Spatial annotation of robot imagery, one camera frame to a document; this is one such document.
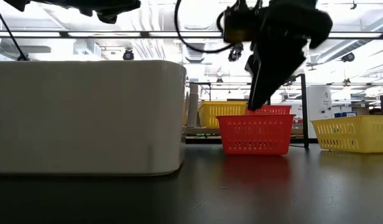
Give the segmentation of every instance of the wire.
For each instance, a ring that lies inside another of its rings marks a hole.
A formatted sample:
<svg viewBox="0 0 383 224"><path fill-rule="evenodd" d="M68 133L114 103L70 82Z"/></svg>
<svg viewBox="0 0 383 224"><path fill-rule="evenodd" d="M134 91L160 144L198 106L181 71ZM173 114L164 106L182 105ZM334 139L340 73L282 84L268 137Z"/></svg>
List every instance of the wire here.
<svg viewBox="0 0 383 224"><path fill-rule="evenodd" d="M191 46L189 43L187 43L185 41L185 39L182 37L182 35L180 35L180 31L179 31L179 22L178 22L178 13L179 13L179 6L180 6L180 3L181 3L182 0L177 0L177 3L175 5L175 15L174 15L174 18L173 18L173 21L174 21L174 25L175 25L175 30L178 34L178 38L180 41L182 41L183 44L186 45L186 47L194 50L194 51L197 51L197 52L200 52L200 53L207 53L207 54L216 54L216 53L220 53L224 50L228 50L230 49L231 47L234 46L234 44L229 44L225 47L222 47L220 49L216 49L216 50L204 50L204 49L198 49L196 47L193 47Z"/></svg>
<svg viewBox="0 0 383 224"><path fill-rule="evenodd" d="M7 26L7 24L6 24L5 20L4 20L4 18L3 18L3 16L2 16L1 12L0 12L0 20L1 20L2 23L4 24L4 26L5 26L6 30L7 30L7 32L9 33L9 36L11 36L11 39L12 39L13 43L15 44L17 50L19 51L20 56L21 56L22 58L24 58L24 60L29 60L29 59L25 56L25 54L23 53L22 49L19 47L19 44L17 44L17 41L16 41L15 37L13 36L11 30L10 30L9 27Z"/></svg>
<svg viewBox="0 0 383 224"><path fill-rule="evenodd" d="M221 19L222 19L222 17L223 17L223 12L221 14L219 14L218 17L216 18L216 27L221 32L223 32L223 28L221 26Z"/></svg>

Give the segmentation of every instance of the table surface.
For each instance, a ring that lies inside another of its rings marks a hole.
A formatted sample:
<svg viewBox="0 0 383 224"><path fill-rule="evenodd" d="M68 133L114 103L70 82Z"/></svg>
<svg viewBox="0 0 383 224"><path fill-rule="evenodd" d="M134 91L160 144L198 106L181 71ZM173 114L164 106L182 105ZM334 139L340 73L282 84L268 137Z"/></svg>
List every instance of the table surface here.
<svg viewBox="0 0 383 224"><path fill-rule="evenodd" d="M0 223L383 223L383 154L188 146L164 177L0 177Z"/></svg>

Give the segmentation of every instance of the white plastic container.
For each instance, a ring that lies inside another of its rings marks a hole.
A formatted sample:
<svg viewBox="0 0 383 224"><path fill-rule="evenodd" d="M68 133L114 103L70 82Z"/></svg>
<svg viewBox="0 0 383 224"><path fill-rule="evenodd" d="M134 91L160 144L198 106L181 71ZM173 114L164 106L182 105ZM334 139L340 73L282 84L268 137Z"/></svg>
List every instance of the white plastic container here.
<svg viewBox="0 0 383 224"><path fill-rule="evenodd" d="M0 62L0 173L177 170L185 75L158 60Z"/></svg>

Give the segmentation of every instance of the yellow basket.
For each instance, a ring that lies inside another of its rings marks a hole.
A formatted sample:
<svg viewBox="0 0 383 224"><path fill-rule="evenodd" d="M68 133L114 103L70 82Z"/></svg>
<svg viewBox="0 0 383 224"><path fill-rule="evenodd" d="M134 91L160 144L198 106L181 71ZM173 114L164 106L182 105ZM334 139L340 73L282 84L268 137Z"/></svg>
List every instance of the yellow basket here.
<svg viewBox="0 0 383 224"><path fill-rule="evenodd" d="M241 101L203 101L198 108L201 127L219 128L216 116L242 115L246 106L247 102Z"/></svg>
<svg viewBox="0 0 383 224"><path fill-rule="evenodd" d="M352 116L312 123L323 149L383 152L383 116Z"/></svg>

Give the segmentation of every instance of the red plastic basket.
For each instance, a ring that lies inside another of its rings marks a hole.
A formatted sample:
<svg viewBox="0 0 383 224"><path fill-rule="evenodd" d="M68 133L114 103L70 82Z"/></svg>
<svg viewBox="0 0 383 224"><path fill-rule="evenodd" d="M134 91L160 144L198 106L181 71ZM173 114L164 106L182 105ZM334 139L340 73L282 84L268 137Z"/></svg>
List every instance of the red plastic basket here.
<svg viewBox="0 0 383 224"><path fill-rule="evenodd" d="M217 116L224 153L288 153L293 117L293 114Z"/></svg>
<svg viewBox="0 0 383 224"><path fill-rule="evenodd" d="M287 105L264 105L261 109L250 111L246 109L245 115L262 114L290 114L291 106Z"/></svg>

